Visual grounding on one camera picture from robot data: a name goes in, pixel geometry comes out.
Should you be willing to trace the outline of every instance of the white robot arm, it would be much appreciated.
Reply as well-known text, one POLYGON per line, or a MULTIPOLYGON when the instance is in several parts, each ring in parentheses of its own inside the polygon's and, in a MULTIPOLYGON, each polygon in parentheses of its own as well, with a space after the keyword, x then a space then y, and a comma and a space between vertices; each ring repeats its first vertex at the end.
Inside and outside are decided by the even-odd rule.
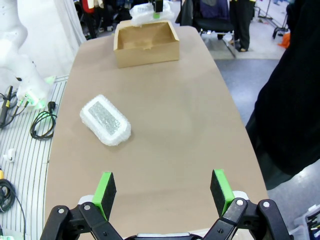
POLYGON ((27 99, 29 106, 43 108, 50 85, 41 78, 31 59, 19 53, 27 35, 18 16, 17 0, 0 0, 0 68, 22 79, 16 94, 18 100, 27 99))

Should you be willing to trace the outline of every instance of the person in black clothing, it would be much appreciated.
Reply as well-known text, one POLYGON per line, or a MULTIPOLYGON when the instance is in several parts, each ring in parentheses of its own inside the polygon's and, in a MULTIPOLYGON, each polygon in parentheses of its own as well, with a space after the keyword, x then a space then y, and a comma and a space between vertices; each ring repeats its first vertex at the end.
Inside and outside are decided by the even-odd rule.
POLYGON ((287 12, 290 46, 246 125, 268 190, 320 159, 320 1, 287 12))
POLYGON ((235 48, 239 52, 246 52, 249 49, 250 34, 249 27, 253 18, 255 2, 251 0, 231 0, 230 1, 230 21, 234 27, 234 39, 239 40, 239 44, 234 42, 235 48))

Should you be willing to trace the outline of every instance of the open cardboard box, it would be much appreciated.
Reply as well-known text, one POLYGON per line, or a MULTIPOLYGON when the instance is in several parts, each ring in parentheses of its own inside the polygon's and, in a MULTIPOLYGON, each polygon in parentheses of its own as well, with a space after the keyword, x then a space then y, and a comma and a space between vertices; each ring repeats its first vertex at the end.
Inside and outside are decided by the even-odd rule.
POLYGON ((119 68, 179 60, 179 39, 170 21, 132 26, 120 22, 113 50, 119 68))

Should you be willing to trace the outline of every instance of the brown tabletop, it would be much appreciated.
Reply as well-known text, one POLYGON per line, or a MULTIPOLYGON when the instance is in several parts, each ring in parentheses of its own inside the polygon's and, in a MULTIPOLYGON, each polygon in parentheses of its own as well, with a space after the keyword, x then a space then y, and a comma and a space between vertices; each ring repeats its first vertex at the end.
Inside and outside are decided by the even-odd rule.
POLYGON ((224 169, 233 190, 258 203, 267 191, 225 82, 197 31, 177 27, 180 60, 117 68, 113 36, 81 45, 57 118, 45 216, 75 207, 113 172, 110 222, 123 237, 209 228, 218 218, 210 180, 224 169), (82 107, 106 96, 131 123, 131 137, 106 146, 82 123, 82 107))

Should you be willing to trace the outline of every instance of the black coat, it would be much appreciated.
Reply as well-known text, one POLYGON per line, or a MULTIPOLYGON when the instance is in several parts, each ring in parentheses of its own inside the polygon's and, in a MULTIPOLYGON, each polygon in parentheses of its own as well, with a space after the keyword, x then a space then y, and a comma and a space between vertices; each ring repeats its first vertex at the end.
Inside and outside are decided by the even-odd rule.
POLYGON ((258 133, 274 163, 294 175, 320 159, 320 0, 288 8, 289 48, 255 103, 258 133))

